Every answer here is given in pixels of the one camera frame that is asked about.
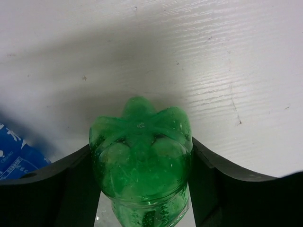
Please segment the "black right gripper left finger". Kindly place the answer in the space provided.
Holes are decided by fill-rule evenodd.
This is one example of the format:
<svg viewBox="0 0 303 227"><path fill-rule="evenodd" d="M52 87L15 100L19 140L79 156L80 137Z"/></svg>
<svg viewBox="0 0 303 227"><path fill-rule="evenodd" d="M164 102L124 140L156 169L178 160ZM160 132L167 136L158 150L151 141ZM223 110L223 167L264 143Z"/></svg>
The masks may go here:
<svg viewBox="0 0 303 227"><path fill-rule="evenodd" d="M86 145L19 179L0 182L2 227L92 227L100 188Z"/></svg>

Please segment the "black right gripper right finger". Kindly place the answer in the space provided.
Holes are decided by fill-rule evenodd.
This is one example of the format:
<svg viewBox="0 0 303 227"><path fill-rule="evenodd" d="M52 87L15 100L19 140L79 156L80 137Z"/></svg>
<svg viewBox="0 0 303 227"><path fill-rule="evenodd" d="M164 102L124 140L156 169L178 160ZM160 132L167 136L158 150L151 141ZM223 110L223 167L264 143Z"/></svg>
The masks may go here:
<svg viewBox="0 0 303 227"><path fill-rule="evenodd" d="M197 227L300 227L303 174L264 175L193 139L189 189Z"/></svg>

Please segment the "blue label water bottle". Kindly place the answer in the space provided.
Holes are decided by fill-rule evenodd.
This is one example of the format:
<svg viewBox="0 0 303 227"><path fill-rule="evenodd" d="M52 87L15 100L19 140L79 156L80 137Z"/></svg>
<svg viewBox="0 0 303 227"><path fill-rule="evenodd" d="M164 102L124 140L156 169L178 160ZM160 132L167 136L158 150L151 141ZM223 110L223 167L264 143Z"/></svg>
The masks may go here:
<svg viewBox="0 0 303 227"><path fill-rule="evenodd" d="M21 121L0 112L0 179L19 179L52 162L41 150L43 143Z"/></svg>

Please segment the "green plastic bottle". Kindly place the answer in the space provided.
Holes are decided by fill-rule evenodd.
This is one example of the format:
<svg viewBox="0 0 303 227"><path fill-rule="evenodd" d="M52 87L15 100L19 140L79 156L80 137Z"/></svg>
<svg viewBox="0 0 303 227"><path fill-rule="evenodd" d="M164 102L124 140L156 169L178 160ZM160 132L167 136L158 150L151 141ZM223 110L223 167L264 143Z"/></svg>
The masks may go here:
<svg viewBox="0 0 303 227"><path fill-rule="evenodd" d="M130 98L120 117L100 116L89 129L94 174L124 227L173 227L189 207L193 142L179 107L161 111Z"/></svg>

